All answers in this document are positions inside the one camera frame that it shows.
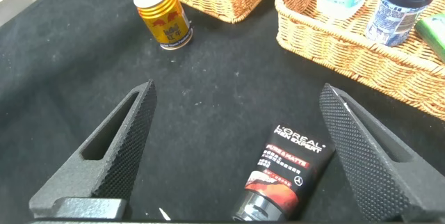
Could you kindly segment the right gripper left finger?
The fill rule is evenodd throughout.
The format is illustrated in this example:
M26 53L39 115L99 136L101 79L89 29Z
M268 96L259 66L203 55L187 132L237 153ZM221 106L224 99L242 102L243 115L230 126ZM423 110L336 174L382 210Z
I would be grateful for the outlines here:
M121 219L156 109L152 80L133 88L29 200L36 219Z

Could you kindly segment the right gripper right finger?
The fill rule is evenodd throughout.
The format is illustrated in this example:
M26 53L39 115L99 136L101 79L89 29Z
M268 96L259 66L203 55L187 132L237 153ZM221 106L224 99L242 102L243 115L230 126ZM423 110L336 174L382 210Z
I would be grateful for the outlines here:
M444 222L444 176L346 92L325 84L325 125L366 220Z

